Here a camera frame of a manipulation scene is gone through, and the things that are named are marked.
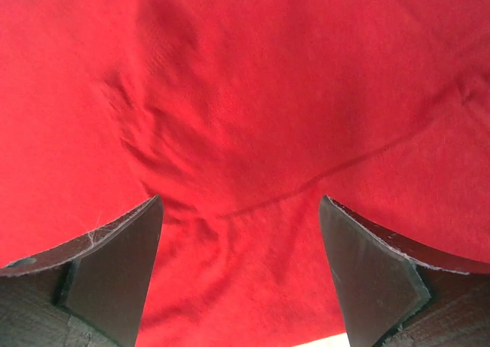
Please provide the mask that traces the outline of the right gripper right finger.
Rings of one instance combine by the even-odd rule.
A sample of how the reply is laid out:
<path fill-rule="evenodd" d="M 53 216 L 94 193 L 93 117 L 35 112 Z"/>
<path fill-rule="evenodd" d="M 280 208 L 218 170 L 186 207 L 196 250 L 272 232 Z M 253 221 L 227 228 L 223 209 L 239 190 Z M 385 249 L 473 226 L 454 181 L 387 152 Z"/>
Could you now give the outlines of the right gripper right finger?
<path fill-rule="evenodd" d="M 489 265 L 437 250 L 325 196 L 322 237 L 352 346 L 487 346 Z"/>

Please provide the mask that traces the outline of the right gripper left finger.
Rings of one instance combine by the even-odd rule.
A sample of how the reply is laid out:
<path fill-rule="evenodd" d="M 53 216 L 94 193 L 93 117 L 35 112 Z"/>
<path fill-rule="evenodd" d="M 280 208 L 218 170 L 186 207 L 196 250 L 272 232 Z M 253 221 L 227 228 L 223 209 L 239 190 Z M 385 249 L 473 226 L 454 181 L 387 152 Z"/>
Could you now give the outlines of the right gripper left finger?
<path fill-rule="evenodd" d="M 162 231 L 155 196 L 1 269 L 3 346 L 134 346 Z"/>

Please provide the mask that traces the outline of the dark red t shirt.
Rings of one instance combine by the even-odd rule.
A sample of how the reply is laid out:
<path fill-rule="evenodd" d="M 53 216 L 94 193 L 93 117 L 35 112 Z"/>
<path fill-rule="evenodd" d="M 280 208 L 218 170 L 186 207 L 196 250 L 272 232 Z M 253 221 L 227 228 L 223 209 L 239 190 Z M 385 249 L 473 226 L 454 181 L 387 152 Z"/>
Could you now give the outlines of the dark red t shirt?
<path fill-rule="evenodd" d="M 140 346 L 344 331 L 322 196 L 489 259 L 489 0 L 1 0 L 1 262 L 152 196 Z"/>

